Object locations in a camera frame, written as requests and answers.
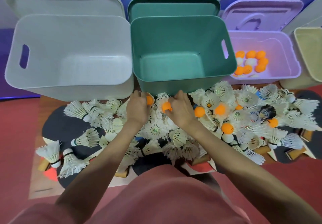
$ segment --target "person's right hand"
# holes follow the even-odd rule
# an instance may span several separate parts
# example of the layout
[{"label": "person's right hand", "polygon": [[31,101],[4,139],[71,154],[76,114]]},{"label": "person's right hand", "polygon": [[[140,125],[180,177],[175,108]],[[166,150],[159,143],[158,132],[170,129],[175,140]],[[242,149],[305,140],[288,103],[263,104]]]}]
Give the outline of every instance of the person's right hand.
[{"label": "person's right hand", "polygon": [[180,90],[174,98],[169,98],[172,111],[166,110],[167,116],[182,130],[188,131],[198,122],[194,109],[186,93]]}]

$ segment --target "red floor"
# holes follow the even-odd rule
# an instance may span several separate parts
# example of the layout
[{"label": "red floor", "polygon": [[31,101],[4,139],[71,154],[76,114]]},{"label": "red floor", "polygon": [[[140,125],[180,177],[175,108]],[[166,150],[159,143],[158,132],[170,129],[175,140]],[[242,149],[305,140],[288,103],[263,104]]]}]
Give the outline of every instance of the red floor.
[{"label": "red floor", "polygon": [[[322,95],[322,86],[313,88]],[[39,99],[0,102],[2,145],[0,150],[0,224],[9,222],[21,210],[39,202],[53,203],[57,197],[28,200]],[[292,164],[271,164],[264,168],[283,181],[322,215],[322,160],[305,159]],[[253,223],[268,223],[226,176],[215,173],[225,194],[243,208]],[[98,209],[124,186],[109,188]]]}]

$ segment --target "pink shirt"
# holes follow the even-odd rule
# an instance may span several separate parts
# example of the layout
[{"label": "pink shirt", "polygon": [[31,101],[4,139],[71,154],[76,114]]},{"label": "pink shirt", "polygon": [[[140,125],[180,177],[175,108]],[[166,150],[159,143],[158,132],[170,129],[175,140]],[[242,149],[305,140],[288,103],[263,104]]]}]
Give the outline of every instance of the pink shirt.
[{"label": "pink shirt", "polygon": [[[12,224],[75,223],[53,204],[36,204]],[[186,177],[171,165],[155,167],[135,178],[116,198],[86,223],[250,223],[239,208],[228,204],[206,184]]]}]

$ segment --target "green lid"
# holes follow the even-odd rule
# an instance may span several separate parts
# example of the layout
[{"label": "green lid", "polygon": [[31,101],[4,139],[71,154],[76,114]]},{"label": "green lid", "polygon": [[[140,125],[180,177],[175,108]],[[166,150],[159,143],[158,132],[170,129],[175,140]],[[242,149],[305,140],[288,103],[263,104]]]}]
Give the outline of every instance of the green lid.
[{"label": "green lid", "polygon": [[218,0],[131,0],[128,5],[130,23],[139,17],[152,16],[216,16]]}]

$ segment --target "hand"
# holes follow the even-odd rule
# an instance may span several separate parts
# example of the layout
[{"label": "hand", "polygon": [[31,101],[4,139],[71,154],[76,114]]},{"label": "hand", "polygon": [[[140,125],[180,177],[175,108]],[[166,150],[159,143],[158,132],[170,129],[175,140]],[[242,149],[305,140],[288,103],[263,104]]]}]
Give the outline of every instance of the hand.
[{"label": "hand", "polygon": [[134,122],[133,125],[140,130],[149,118],[151,106],[147,105],[147,94],[135,90],[126,106],[126,116],[128,122]]},{"label": "hand", "polygon": [[187,94],[180,90],[174,98],[169,98],[168,101],[171,104],[172,111],[166,110],[167,116],[179,128],[190,133],[189,131],[198,120],[195,117],[194,109]]}]

